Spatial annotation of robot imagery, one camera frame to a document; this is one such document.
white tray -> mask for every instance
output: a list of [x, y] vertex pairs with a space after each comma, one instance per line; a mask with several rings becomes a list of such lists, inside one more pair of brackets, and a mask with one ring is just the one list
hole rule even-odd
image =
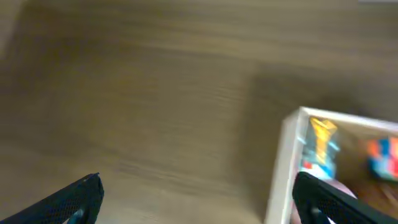
[[299, 168], [303, 145], [298, 137], [305, 138], [309, 117], [326, 118], [339, 127], [341, 151], [336, 161], [336, 178], [339, 181], [368, 178], [366, 147], [362, 139], [398, 135], [398, 124], [301, 107], [282, 123], [279, 148], [272, 176], [271, 194], [268, 200], [265, 224], [289, 223], [292, 210], [292, 187]]

colorful toy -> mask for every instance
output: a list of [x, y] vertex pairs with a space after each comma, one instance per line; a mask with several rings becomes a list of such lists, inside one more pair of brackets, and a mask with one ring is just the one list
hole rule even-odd
[[337, 127], [329, 120], [310, 118], [305, 140], [302, 140], [303, 155], [300, 171], [326, 180], [335, 177], [336, 166], [333, 162], [340, 150], [336, 145]]
[[398, 181], [398, 138], [368, 141], [369, 168], [378, 177]]

wood grain surface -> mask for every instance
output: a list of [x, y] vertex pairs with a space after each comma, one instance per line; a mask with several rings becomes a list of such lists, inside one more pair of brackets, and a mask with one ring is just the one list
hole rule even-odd
[[297, 107], [398, 120], [398, 6], [0, 2], [0, 218], [88, 173], [98, 223], [261, 223]]

toy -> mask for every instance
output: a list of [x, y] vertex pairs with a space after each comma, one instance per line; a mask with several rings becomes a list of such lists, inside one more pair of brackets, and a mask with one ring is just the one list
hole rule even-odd
[[321, 180], [333, 179], [335, 176], [337, 127], [329, 120], [310, 118], [305, 140], [302, 140], [303, 154], [300, 171], [308, 172]]
[[368, 141], [369, 168], [377, 177], [398, 181], [398, 138]]

white box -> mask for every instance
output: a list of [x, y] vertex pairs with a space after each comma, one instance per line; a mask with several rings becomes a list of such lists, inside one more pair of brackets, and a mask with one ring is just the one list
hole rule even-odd
[[369, 178], [366, 168], [366, 147], [362, 139], [398, 135], [398, 124], [377, 119], [301, 107], [282, 123], [279, 148], [272, 176], [271, 193], [265, 224], [286, 224], [292, 210], [292, 188], [299, 169], [309, 117], [325, 118], [334, 122], [339, 132], [341, 151], [336, 161], [336, 179], [339, 181]]

